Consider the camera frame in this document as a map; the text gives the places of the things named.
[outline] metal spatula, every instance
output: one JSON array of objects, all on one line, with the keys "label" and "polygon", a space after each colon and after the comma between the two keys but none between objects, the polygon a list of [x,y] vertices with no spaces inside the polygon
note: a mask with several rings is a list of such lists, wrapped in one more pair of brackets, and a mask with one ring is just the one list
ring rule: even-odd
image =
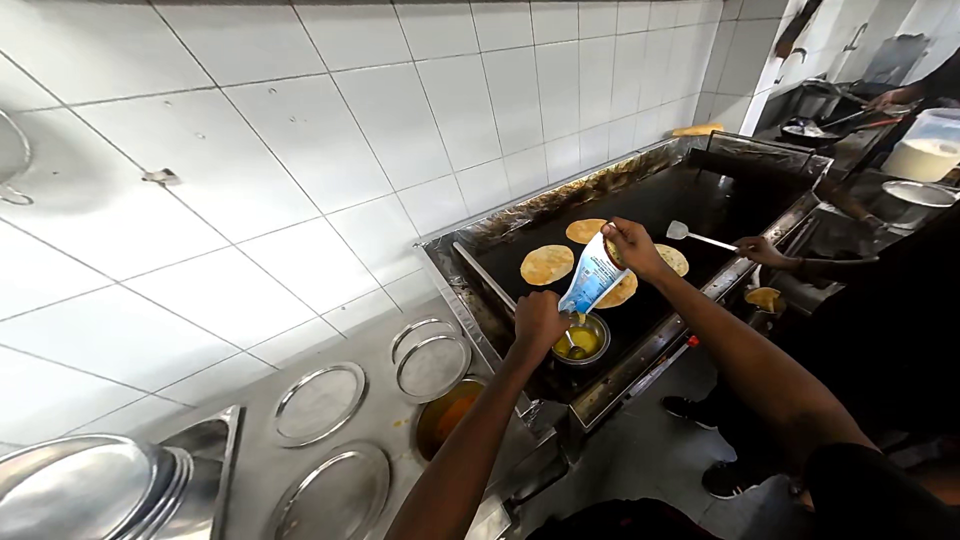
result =
[{"label": "metal spatula", "polygon": [[674,240],[683,240],[686,237],[696,238],[698,240],[703,240],[707,244],[713,244],[714,246],[720,246],[721,248],[727,248],[730,251],[736,251],[736,246],[730,244],[725,244],[714,240],[713,238],[707,238],[706,236],[700,236],[699,234],[694,234],[690,232],[690,228],[686,223],[681,223],[679,221],[671,221],[670,227],[666,230],[666,237],[672,238]]}]

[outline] plastic ghee packet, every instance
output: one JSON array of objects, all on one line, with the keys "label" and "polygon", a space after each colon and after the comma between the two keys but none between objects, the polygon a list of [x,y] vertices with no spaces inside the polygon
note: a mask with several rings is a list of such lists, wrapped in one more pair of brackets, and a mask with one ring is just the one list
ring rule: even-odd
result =
[{"label": "plastic ghee packet", "polygon": [[560,299],[560,311],[588,313],[627,273],[616,247],[597,233],[577,261],[573,281]]}]

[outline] flat griddle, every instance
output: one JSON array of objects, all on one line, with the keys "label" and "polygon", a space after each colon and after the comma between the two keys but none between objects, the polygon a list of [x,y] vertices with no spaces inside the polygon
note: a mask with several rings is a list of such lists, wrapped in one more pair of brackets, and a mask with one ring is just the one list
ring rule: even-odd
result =
[{"label": "flat griddle", "polygon": [[[558,210],[550,219],[523,227],[512,234],[509,241],[473,255],[514,300],[538,290],[563,295],[570,286],[573,272],[549,285],[531,285],[520,276],[523,259],[547,244],[567,246],[579,259],[584,245],[566,237],[566,226],[579,219],[619,216],[643,224],[654,242],[680,250],[690,263],[690,271],[684,278],[702,288],[730,261],[732,253],[693,238],[668,239],[666,229],[670,221],[683,221],[693,233],[732,243],[743,236],[761,234],[807,189],[808,186],[778,182],[765,176],[723,176],[685,161],[602,199]],[[636,294],[621,306],[597,309],[596,313],[611,329],[609,349],[587,367],[545,361],[535,374],[535,385],[545,394],[540,397],[570,403],[672,312],[659,292],[643,281]]]}]

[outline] flatbread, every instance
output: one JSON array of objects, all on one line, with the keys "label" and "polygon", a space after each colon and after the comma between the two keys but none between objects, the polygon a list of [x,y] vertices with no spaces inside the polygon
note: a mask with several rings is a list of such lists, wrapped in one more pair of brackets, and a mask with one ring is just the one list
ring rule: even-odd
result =
[{"label": "flatbread", "polygon": [[589,244],[590,239],[600,232],[606,219],[581,219],[566,226],[566,237],[578,244]]},{"label": "flatbread", "polygon": [[657,253],[663,257],[663,260],[670,265],[670,268],[673,268],[678,276],[682,278],[690,271],[690,263],[686,261],[686,257],[680,253],[680,250],[663,244],[654,244],[654,246],[657,247]]},{"label": "flatbread", "polygon": [[569,274],[573,260],[573,252],[566,246],[543,246],[523,258],[520,276],[531,285],[546,285]]},{"label": "flatbread", "polygon": [[634,296],[636,292],[636,275],[633,272],[628,272],[626,276],[620,280],[620,283],[617,283],[613,286],[610,292],[607,293],[600,302],[597,302],[597,305],[594,306],[595,309],[603,309],[604,307],[617,307],[624,302],[626,302],[631,296]]}]

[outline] black sneaker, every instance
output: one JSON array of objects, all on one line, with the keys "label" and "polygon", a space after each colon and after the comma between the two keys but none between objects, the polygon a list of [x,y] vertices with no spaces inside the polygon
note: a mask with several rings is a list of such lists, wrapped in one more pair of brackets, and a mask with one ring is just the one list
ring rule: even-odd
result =
[{"label": "black sneaker", "polygon": [[710,495],[717,499],[732,499],[761,485],[771,475],[741,466],[738,461],[717,461],[700,478]]},{"label": "black sneaker", "polygon": [[702,414],[697,414],[697,402],[691,402],[689,399],[681,398],[680,396],[667,396],[660,399],[660,404],[663,405],[663,408],[670,414],[678,418],[692,420],[697,423],[697,426],[700,426],[704,430],[717,429],[715,422],[703,418]]}]

